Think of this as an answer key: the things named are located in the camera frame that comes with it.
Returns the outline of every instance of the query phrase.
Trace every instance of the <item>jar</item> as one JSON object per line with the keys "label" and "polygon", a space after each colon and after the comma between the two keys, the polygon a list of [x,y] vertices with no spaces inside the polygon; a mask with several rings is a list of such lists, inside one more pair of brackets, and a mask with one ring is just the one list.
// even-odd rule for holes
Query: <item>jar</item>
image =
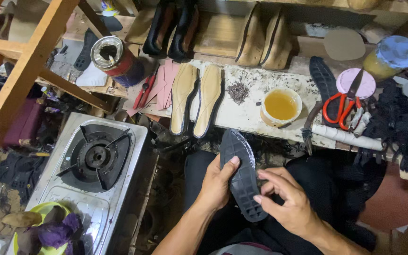
{"label": "jar", "polygon": [[126,88],[144,77],[143,63],[115,36],[100,38],[91,49],[91,59],[95,67]]}
{"label": "jar", "polygon": [[[280,109],[283,114],[289,115],[281,118],[275,115],[275,110]],[[289,88],[275,88],[271,90],[261,102],[261,119],[272,127],[281,127],[291,123],[302,112],[302,99],[297,92]]]}
{"label": "jar", "polygon": [[393,35],[382,39],[363,61],[376,81],[390,78],[408,68],[408,38]]}

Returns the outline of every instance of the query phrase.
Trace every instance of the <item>small nail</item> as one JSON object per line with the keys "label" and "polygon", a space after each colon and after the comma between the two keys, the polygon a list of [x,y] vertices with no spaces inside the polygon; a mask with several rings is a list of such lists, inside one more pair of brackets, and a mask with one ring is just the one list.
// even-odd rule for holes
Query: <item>small nail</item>
{"label": "small nail", "polygon": [[237,156],[234,156],[232,159],[230,159],[230,162],[237,165],[240,162],[240,159]]}
{"label": "small nail", "polygon": [[255,196],[253,196],[253,199],[254,199],[258,204],[261,204],[262,196],[261,196],[261,195],[255,195]]}

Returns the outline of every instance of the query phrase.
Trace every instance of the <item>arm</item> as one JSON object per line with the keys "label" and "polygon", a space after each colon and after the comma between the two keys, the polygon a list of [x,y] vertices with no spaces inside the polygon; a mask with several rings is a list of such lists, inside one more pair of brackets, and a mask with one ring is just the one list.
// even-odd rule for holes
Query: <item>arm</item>
{"label": "arm", "polygon": [[228,203],[228,181],[239,164],[239,158],[234,156],[220,170],[220,155],[217,155],[207,167],[198,198],[152,255],[196,253],[213,215]]}
{"label": "arm", "polygon": [[[289,232],[311,242],[325,255],[370,254],[317,216],[305,191],[286,168],[259,170],[258,177],[268,182],[261,188],[262,195],[255,195],[254,200]],[[266,196],[274,193],[284,200],[282,206]]]}

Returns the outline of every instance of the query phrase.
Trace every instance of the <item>hand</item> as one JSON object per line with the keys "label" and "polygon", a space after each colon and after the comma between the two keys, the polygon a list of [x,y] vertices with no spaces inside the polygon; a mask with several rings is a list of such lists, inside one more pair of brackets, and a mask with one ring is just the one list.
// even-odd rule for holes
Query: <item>hand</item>
{"label": "hand", "polygon": [[202,206],[209,213],[223,208],[229,200],[228,181],[237,170],[240,159],[234,156],[227,162],[223,169],[220,168],[220,154],[207,167],[201,192],[196,198],[195,204]]}
{"label": "hand", "polygon": [[[305,240],[309,240],[322,230],[323,221],[311,209],[305,191],[286,168],[258,170],[258,177],[268,182],[261,187],[262,195],[255,195],[253,199],[285,229]],[[266,196],[274,193],[284,200],[282,206]]]}

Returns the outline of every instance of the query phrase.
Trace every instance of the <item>red scissors handle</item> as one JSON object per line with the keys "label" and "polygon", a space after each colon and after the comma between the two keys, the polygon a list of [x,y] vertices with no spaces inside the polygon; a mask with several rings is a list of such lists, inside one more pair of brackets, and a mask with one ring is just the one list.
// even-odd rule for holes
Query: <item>red scissors handle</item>
{"label": "red scissors handle", "polygon": [[[327,107],[328,104],[330,103],[330,101],[335,100],[337,97],[341,97],[340,98],[340,106],[338,108],[338,116],[336,119],[330,119],[330,117],[327,114]],[[347,115],[350,113],[350,111],[352,110],[352,107],[354,106],[354,104],[356,104],[356,106],[358,108],[361,108],[361,103],[360,103],[360,98],[356,97],[355,101],[354,100],[350,100],[348,103],[348,106],[346,109],[344,109],[344,103],[345,103],[345,99],[347,98],[346,94],[343,94],[341,92],[336,93],[334,96],[332,96],[331,98],[327,99],[327,101],[325,101],[324,107],[322,109],[322,114],[324,115],[324,118],[330,122],[330,123],[339,123],[340,127],[343,130],[348,130],[348,127],[346,127],[344,125],[344,121],[347,117]]]}
{"label": "red scissors handle", "polygon": [[[330,119],[330,117],[329,117],[328,114],[327,114],[327,107],[328,107],[328,104],[330,103],[330,101],[335,100],[337,97],[341,97],[341,99],[340,99],[340,107],[339,107],[339,109],[338,109],[338,116],[337,116],[337,118],[333,120],[333,119]],[[340,118],[341,118],[341,114],[343,113],[345,98],[346,98],[346,95],[345,95],[345,94],[343,94],[343,93],[341,93],[341,92],[338,92],[338,93],[336,93],[334,96],[332,96],[331,98],[327,99],[327,101],[325,101],[324,107],[323,107],[323,109],[322,109],[322,114],[324,115],[324,118],[325,118],[328,122],[333,123],[333,124],[338,123],[338,121],[339,121]]]}
{"label": "red scissors handle", "polygon": [[348,103],[349,106],[344,110],[343,115],[341,115],[339,124],[340,124],[340,127],[341,127],[343,130],[348,130],[348,127],[346,127],[346,126],[344,125],[344,121],[345,121],[345,119],[347,118],[347,115],[348,115],[348,114],[350,113],[350,111],[352,110],[352,107],[354,106],[354,104],[356,104],[357,108],[361,108],[361,103],[360,103],[360,98],[359,98],[359,97],[356,97],[356,98],[355,98],[355,101],[354,101],[354,100],[351,100],[351,101]]}

